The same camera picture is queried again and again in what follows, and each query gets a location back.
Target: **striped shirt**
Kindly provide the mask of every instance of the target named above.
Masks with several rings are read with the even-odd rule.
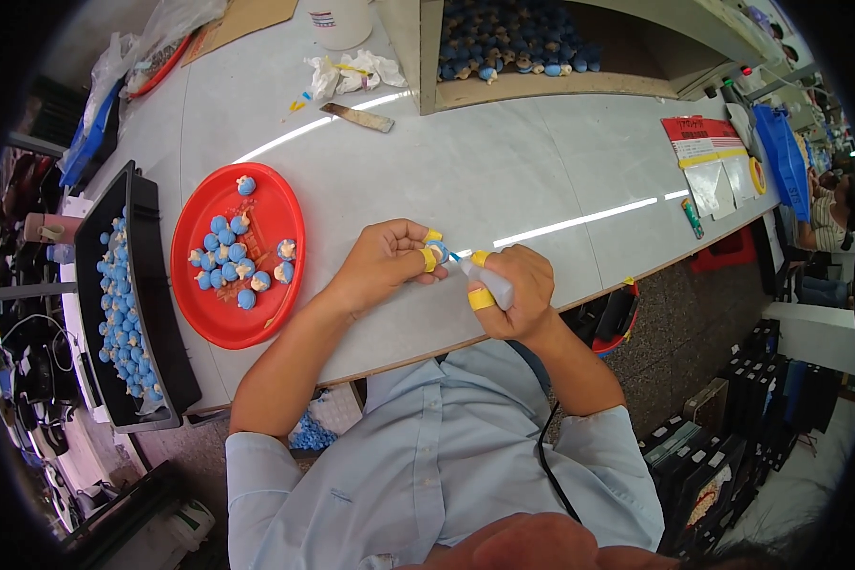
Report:
[[[810,229],[814,231],[818,252],[834,253],[845,240],[845,228],[833,220],[830,206],[836,202],[830,190],[821,189],[821,197],[810,206]]]

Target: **stool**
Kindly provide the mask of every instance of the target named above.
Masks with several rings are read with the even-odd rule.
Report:
[[[701,249],[690,262],[691,271],[700,273],[757,261],[757,250],[754,248],[754,238],[750,231],[751,228],[741,228],[738,232]]]

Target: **black tray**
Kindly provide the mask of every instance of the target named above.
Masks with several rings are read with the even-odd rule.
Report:
[[[161,251],[159,187],[139,176],[135,169],[136,163],[130,161],[114,177],[80,224],[74,241],[76,288],[89,366],[111,424],[120,432],[180,427],[184,411],[201,397],[169,292]],[[95,270],[95,265],[106,251],[98,236],[110,232],[111,221],[120,215],[124,204],[132,292],[137,298],[137,313],[148,357],[166,403],[165,407],[147,416],[137,415],[142,399],[126,394],[126,384],[117,377],[114,364],[98,359],[98,350],[102,347],[98,324],[105,320],[105,313],[101,310],[102,275]]]

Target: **plastic bag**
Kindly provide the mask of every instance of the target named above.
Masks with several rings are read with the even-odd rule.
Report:
[[[225,14],[228,0],[161,0],[139,37],[121,97],[136,93],[168,62],[193,30]]]
[[[70,148],[64,152],[64,156],[57,161],[57,167],[61,171],[67,172],[70,161],[79,155],[80,149],[92,132],[92,126],[95,124],[102,103],[111,94],[111,89],[117,81],[133,65],[137,44],[137,37],[133,34],[127,34],[123,38],[119,32],[111,34],[110,45],[92,66],[92,90],[89,91],[85,102],[82,132],[73,140]]]

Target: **work table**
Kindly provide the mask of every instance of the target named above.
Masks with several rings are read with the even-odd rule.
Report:
[[[318,110],[323,101],[289,114],[311,81],[304,58],[324,55],[308,26],[295,17],[176,67],[129,106],[117,150],[85,197],[96,198],[135,160],[159,186],[166,263],[171,255],[186,262],[187,252],[170,251],[171,236],[194,188],[233,162],[273,167],[304,212],[308,256],[296,307],[326,286],[365,225],[391,218],[436,228],[453,251],[493,250],[495,242],[537,234],[517,239],[551,261],[552,303],[565,308],[686,257],[779,201],[769,180],[762,197],[718,222],[703,219],[706,238],[695,239],[679,205],[684,174],[659,120],[724,118],[721,97],[562,95],[421,117],[410,90],[380,85],[333,101],[396,120],[388,134],[326,116]],[[376,15],[360,48],[396,57]],[[451,269],[438,284],[406,285],[356,323],[320,382],[353,380],[477,341],[483,333],[468,307],[465,276]],[[203,392],[192,409],[228,405],[270,343],[225,350],[180,312],[178,322]]]

